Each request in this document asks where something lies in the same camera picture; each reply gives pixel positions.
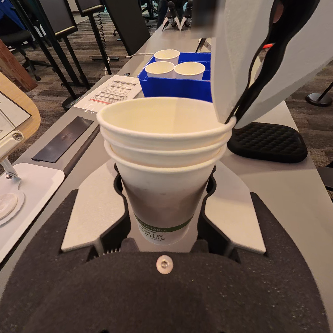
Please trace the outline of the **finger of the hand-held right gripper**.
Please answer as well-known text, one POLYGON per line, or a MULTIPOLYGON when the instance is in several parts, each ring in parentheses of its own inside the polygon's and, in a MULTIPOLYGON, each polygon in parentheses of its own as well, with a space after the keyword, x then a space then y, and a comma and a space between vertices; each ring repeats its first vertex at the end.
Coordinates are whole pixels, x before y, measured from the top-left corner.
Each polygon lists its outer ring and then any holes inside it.
POLYGON ((226 123, 249 86, 251 70, 272 26, 273 0, 218 1, 211 48, 211 93, 226 123))
POLYGON ((268 113, 332 60, 333 1, 291 1, 261 71, 235 113, 240 129, 268 113))

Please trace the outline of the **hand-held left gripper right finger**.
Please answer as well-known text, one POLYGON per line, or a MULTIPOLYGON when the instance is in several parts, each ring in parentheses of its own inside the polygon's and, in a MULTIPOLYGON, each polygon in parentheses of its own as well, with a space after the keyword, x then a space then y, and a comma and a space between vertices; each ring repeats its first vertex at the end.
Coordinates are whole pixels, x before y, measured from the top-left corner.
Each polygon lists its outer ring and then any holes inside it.
POLYGON ((241 178, 215 163, 200 210, 200 238, 211 253, 230 255, 235 248, 266 252, 253 196, 241 178))

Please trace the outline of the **blue plastic bin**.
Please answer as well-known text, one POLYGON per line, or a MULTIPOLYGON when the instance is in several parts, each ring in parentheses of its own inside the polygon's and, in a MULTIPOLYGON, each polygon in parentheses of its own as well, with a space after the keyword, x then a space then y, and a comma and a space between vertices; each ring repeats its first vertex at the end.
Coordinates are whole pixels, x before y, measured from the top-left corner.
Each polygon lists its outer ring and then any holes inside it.
POLYGON ((144 96, 147 97, 180 97, 198 99, 212 103, 210 86, 210 52, 181 52, 178 63, 198 62, 205 66, 202 80, 177 78, 150 78, 145 67, 138 74, 144 96))

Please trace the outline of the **stack of white paper cups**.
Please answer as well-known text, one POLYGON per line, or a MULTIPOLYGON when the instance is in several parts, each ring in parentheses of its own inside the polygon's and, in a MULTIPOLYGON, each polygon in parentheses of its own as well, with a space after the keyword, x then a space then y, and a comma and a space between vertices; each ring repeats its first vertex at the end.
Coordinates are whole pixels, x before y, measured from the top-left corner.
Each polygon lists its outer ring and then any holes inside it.
POLYGON ((170 245, 189 229, 215 163, 227 149, 200 164, 180 168, 156 168, 128 162, 117 156, 104 140, 115 161, 141 234, 151 243, 170 245))

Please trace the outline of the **black white hand tool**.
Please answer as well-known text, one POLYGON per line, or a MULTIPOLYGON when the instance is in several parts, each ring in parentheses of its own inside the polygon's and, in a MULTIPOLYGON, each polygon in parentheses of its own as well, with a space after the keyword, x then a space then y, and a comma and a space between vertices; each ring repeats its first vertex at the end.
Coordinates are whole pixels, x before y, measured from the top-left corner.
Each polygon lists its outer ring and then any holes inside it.
POLYGON ((193 10, 193 1, 189 0, 186 3, 186 8, 183 13, 183 17, 182 17, 181 25, 180 25, 180 31, 182 31, 184 27, 188 28, 191 26, 192 10, 193 10))
POLYGON ((169 25, 171 25, 173 28, 177 27, 177 29, 180 31, 179 16, 176 10, 176 5, 172 1, 168 2, 168 11, 163 21, 162 30, 164 31, 169 25))

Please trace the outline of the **black rounded mesh object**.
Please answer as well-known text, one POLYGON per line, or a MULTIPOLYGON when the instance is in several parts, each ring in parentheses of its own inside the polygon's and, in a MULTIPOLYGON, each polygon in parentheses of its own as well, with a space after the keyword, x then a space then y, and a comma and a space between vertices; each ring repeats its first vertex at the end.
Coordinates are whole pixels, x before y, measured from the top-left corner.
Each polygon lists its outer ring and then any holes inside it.
POLYGON ((252 122, 240 129, 232 129, 227 147, 241 157, 277 163, 296 164, 308 156, 298 131, 271 123, 252 122))

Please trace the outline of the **black monitor floor stand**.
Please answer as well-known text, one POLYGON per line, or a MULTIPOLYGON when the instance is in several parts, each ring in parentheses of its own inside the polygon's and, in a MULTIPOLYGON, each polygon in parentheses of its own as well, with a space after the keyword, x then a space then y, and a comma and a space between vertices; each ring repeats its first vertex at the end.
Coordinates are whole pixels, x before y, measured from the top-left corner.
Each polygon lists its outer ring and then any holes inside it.
POLYGON ((70 94, 70 97, 62 103, 63 109, 66 111, 69 110, 69 108, 83 96, 83 94, 75 94, 72 87, 85 87, 86 90, 89 90, 92 85, 88 82, 68 37, 57 40, 44 10, 41 7, 40 1, 11 1, 11 3, 19 18, 39 44, 49 64, 52 65, 53 71, 60 78, 61 85, 63 85, 70 94), (66 79, 51 55, 49 48, 44 43, 44 39, 46 39, 47 45, 52 47, 56 52, 56 55, 71 79, 70 82, 66 79))

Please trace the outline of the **black divider panel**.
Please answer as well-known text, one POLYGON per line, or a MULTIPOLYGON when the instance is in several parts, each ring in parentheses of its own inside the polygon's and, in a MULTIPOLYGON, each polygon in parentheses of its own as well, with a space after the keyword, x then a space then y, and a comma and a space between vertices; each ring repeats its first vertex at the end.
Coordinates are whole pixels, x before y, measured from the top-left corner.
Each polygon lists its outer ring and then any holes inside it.
POLYGON ((107 12, 129 56, 135 54, 151 35, 136 0, 103 0, 107 12))

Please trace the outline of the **laminated printed paper sheet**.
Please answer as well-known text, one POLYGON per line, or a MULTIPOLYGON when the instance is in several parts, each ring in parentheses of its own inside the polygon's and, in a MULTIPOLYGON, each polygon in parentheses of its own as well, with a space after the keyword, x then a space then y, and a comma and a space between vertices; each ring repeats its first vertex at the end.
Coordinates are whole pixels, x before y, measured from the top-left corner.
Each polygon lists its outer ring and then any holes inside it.
POLYGON ((110 104, 131 100, 141 91, 138 78, 114 75, 81 98, 74 107, 97 113, 110 104))

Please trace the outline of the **white printed instruction sheet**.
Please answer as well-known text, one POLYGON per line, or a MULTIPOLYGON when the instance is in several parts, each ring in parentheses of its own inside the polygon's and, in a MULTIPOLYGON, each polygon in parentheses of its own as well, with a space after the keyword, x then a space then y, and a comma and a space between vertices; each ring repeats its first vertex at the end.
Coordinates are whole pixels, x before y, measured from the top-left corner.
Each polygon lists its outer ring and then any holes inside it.
POLYGON ((0 147, 1 150, 10 150, 19 143, 27 140, 29 136, 20 127, 32 115, 9 98, 0 93, 0 147))

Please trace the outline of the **wooden sign board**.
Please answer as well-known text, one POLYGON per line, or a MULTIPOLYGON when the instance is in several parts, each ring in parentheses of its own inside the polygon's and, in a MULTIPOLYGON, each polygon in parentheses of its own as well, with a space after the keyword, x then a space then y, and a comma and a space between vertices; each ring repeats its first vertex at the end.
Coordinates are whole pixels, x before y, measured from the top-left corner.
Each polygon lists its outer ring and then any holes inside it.
MULTIPOLYGON (((0 73, 0 90, 2 93, 6 94, 14 102, 16 102, 23 109, 28 111, 32 117, 30 120, 26 121, 20 128, 25 130, 27 139, 29 139, 40 126, 40 113, 34 102, 23 92, 21 91, 14 83, 12 83, 4 74, 0 73)), ((20 147, 25 141, 19 143, 10 150, 1 150, 1 159, 2 162, 5 160, 14 150, 20 147)))

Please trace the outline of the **black easel signboard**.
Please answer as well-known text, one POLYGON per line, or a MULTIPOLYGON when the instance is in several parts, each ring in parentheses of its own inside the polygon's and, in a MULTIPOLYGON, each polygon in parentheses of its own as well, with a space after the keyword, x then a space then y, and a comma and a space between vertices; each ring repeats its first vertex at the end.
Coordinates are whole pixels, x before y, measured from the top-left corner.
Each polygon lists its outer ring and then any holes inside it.
POLYGON ((40 4, 57 40, 78 31, 67 0, 40 0, 40 4))

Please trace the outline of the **blue jacket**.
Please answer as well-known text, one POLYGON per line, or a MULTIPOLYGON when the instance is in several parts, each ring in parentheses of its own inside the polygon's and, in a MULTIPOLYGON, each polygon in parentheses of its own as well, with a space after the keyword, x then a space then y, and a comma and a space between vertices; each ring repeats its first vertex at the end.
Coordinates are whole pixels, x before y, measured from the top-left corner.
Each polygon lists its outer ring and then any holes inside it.
POLYGON ((0 1, 0 35, 9 35, 27 30, 9 0, 0 1))

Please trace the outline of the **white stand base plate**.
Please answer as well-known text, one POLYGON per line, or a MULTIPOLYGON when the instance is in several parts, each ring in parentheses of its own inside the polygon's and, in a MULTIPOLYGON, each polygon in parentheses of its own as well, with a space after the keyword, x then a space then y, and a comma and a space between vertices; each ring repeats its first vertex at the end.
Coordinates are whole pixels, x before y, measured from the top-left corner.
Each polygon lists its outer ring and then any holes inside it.
POLYGON ((3 262, 33 220, 54 195, 63 171, 35 164, 1 162, 0 261, 3 262))

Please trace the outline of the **black stanchion post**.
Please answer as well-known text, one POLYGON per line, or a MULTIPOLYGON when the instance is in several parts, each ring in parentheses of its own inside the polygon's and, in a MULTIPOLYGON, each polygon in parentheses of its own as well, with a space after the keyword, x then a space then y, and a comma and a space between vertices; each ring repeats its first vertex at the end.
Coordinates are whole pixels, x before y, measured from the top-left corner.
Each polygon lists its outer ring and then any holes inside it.
POLYGON ((312 93, 305 97, 305 101, 314 106, 328 107, 333 103, 332 98, 329 96, 328 92, 332 89, 333 82, 325 89, 325 91, 320 93, 312 93))

